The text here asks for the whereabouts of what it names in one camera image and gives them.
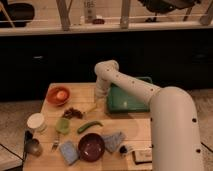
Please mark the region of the white mesh-covered gripper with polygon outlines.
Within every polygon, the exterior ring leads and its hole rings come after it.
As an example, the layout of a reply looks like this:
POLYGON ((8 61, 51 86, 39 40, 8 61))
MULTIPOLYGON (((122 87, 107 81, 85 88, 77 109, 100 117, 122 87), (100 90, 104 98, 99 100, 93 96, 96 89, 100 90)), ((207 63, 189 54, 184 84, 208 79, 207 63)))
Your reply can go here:
POLYGON ((106 97, 108 95, 110 85, 111 83, 109 81, 98 77, 95 83, 95 97, 97 99, 106 97))

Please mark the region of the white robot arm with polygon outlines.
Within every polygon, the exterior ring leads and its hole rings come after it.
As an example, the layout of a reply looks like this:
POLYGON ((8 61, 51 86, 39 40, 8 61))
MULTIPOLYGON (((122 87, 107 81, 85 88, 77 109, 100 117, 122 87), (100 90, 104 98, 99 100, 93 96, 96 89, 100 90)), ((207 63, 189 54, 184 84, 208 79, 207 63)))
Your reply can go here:
POLYGON ((113 83, 150 108, 153 171, 204 171, 197 110, 183 89, 161 88, 119 71, 115 60, 99 62, 95 98, 113 83))

